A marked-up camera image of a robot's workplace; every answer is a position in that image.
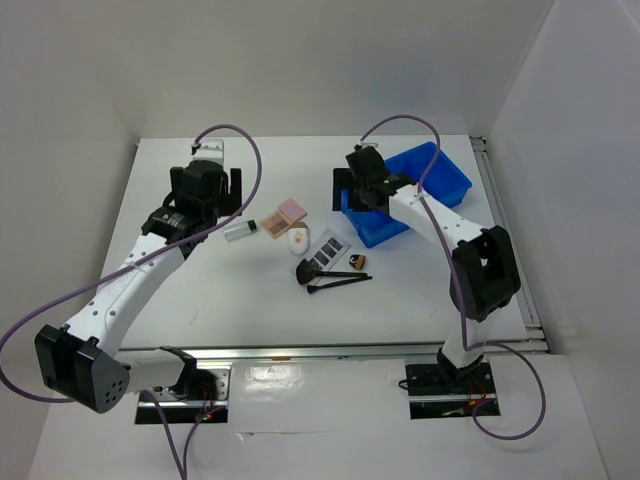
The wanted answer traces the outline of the clear bottle black cap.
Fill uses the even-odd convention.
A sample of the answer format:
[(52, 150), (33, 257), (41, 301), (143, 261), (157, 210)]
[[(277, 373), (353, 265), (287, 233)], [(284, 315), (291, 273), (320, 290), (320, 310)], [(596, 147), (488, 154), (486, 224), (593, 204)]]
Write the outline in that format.
[(239, 239), (250, 236), (257, 231), (257, 224), (254, 220), (248, 220), (231, 225), (223, 231), (224, 238), (228, 242), (234, 242)]

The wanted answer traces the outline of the pink compact case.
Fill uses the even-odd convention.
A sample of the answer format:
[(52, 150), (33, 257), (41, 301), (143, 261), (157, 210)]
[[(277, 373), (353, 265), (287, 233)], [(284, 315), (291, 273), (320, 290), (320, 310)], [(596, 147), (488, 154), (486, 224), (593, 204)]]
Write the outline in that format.
[(277, 210), (289, 223), (298, 222), (307, 215), (307, 211), (292, 198), (279, 204)]

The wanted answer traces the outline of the small black gold item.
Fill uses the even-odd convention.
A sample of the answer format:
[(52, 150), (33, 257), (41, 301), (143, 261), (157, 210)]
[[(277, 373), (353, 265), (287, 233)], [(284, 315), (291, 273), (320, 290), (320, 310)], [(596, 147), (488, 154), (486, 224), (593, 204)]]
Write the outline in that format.
[(349, 265), (357, 271), (361, 271), (366, 263), (366, 256), (360, 254), (353, 254), (349, 257)]

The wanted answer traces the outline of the clear sheet black swatches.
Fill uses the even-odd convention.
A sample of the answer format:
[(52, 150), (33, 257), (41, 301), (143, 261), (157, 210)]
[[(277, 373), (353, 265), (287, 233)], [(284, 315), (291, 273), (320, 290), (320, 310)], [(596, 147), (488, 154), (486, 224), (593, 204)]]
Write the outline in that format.
[(291, 266), (290, 272), (294, 274), (302, 260), (307, 260), (312, 267), (317, 267), (320, 271), (329, 271), (350, 247), (351, 244), (345, 238), (334, 230), (326, 229)]

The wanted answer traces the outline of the white oval makeup container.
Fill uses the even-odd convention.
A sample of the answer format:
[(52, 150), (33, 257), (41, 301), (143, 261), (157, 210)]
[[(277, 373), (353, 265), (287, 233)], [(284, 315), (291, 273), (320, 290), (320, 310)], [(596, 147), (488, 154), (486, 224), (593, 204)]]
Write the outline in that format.
[(310, 231), (306, 223), (295, 222), (287, 231), (289, 251), (296, 255), (304, 255), (310, 246)]

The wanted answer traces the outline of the black fan makeup brush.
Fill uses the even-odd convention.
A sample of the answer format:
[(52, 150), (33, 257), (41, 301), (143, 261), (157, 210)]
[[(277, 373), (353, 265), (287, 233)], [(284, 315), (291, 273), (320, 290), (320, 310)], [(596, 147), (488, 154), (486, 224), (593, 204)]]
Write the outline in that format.
[(366, 273), (362, 272), (337, 272), (323, 271), (315, 269), (311, 262), (303, 259), (295, 269), (296, 280), (299, 285), (307, 285), (315, 278), (365, 278)]

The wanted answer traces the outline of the thin black makeup brush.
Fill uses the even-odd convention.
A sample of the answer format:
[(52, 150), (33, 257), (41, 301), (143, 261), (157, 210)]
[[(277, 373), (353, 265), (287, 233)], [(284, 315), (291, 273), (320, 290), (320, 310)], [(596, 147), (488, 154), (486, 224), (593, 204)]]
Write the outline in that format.
[(360, 276), (360, 277), (352, 277), (352, 278), (348, 278), (348, 279), (345, 279), (345, 280), (334, 281), (334, 282), (327, 283), (327, 284), (322, 284), (322, 285), (308, 285), (306, 287), (306, 290), (307, 290), (307, 292), (309, 294), (314, 294), (314, 293), (316, 293), (318, 291), (321, 291), (321, 290), (326, 290), (326, 289), (330, 289), (330, 288), (346, 286), (346, 285), (359, 283), (359, 282), (363, 282), (363, 281), (368, 281), (368, 280), (372, 280), (372, 279), (373, 279), (372, 276), (364, 275), (364, 276)]

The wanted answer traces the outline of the brown eyeshadow palette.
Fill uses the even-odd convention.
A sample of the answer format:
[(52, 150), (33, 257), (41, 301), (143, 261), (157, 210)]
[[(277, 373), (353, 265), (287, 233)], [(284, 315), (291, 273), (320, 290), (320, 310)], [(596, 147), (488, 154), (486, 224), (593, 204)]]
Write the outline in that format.
[(280, 211), (276, 211), (261, 221), (262, 229), (272, 238), (277, 239), (287, 232), (292, 222)]

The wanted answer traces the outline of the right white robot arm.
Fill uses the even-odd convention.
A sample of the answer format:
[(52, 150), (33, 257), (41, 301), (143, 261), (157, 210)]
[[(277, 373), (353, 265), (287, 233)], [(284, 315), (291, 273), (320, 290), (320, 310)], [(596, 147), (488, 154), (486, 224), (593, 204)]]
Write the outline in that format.
[(521, 289), (509, 233), (458, 215), (404, 173), (392, 173), (372, 145), (358, 145), (348, 166), (333, 170), (333, 206), (342, 194), (356, 211), (377, 211), (407, 225), (443, 248), (449, 266), (449, 295), (460, 316), (437, 354), (436, 379), (448, 392), (460, 391), (482, 361), (494, 317)]

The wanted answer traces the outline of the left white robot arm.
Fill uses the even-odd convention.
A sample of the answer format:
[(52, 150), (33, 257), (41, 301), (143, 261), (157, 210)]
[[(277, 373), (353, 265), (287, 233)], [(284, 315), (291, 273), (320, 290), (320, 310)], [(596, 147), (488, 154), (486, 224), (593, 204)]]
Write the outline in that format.
[(142, 226), (123, 274), (109, 280), (60, 327), (45, 325), (35, 338), (44, 384), (97, 413), (130, 392), (155, 387), (184, 399), (212, 375), (175, 347), (139, 354), (119, 350), (129, 328), (154, 296), (222, 217), (242, 205), (242, 173), (210, 160), (170, 170), (171, 191)]

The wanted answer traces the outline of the blue plastic organizer bin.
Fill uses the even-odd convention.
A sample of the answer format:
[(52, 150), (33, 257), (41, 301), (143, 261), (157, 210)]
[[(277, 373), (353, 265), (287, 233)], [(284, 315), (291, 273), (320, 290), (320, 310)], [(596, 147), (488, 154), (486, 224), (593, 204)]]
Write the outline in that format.
[[(418, 180), (435, 150), (436, 144), (427, 142), (389, 157), (385, 164), (391, 173), (404, 173)], [(423, 182), (423, 189), (449, 208), (459, 205), (471, 187), (472, 182), (444, 152), (439, 154)], [(355, 212), (351, 209), (340, 212), (346, 216), (367, 248), (373, 248), (409, 229), (407, 225), (380, 212)]]

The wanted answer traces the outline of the aluminium rail front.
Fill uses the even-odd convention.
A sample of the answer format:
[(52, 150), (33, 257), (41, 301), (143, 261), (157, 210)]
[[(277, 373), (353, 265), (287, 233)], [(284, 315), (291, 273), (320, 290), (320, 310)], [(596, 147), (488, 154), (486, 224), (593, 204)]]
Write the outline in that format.
[(298, 361), (384, 359), (435, 356), (442, 343), (338, 344), (328, 346), (180, 347), (198, 360)]

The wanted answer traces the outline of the aluminium rail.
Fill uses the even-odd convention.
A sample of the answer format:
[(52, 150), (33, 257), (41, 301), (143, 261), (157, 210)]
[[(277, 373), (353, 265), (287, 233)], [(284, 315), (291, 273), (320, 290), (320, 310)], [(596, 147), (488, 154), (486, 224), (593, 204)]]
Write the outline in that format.
[(538, 310), (532, 297), (522, 262), (516, 248), (512, 228), (498, 188), (498, 183), (490, 164), (487, 141), (484, 137), (473, 136), (470, 136), (469, 140), (494, 220), (511, 236), (516, 266), (522, 282), (521, 289), (517, 293), (516, 298), (527, 334), (526, 343), (528, 344), (528, 347), (525, 347), (524, 351), (531, 354), (549, 354), (550, 349), (546, 334), (543, 325), (540, 322)]
[(198, 360), (298, 361), (384, 359), (435, 356), (442, 343), (338, 344), (328, 346), (180, 347)]

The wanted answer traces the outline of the aluminium rail right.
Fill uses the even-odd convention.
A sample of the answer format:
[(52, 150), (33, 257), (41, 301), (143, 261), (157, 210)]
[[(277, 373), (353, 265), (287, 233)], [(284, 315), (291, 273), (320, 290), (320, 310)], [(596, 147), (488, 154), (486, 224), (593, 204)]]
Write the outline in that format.
[(532, 297), (522, 262), (516, 248), (512, 228), (498, 188), (498, 183), (490, 164), (487, 141), (484, 137), (473, 136), (470, 136), (469, 140), (494, 220), (511, 236), (516, 266), (522, 282), (521, 289), (517, 293), (516, 298), (527, 334), (526, 343), (528, 344), (528, 347), (525, 347), (524, 351), (531, 354), (549, 354), (550, 349), (546, 334), (543, 325), (540, 322), (538, 310)]

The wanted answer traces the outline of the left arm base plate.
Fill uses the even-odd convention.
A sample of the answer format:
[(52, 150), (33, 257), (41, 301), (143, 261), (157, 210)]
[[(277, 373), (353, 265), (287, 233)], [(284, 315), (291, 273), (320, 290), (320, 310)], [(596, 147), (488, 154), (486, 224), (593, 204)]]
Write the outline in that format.
[(200, 379), (189, 393), (176, 396), (168, 387), (153, 387), (146, 393), (140, 393), (134, 423), (161, 424), (154, 402), (159, 404), (170, 425), (193, 425), (197, 420), (207, 424), (227, 423), (231, 364), (201, 362), (198, 369)]

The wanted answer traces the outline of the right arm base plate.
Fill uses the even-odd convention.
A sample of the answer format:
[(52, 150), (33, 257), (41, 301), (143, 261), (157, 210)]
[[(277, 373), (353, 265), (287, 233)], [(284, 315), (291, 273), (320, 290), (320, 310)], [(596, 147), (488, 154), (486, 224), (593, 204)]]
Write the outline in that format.
[(412, 420), (471, 417), (474, 408), (481, 416), (500, 416), (500, 406), (488, 362), (457, 383), (446, 383), (437, 364), (407, 364), (405, 378), (397, 383), (408, 395)]

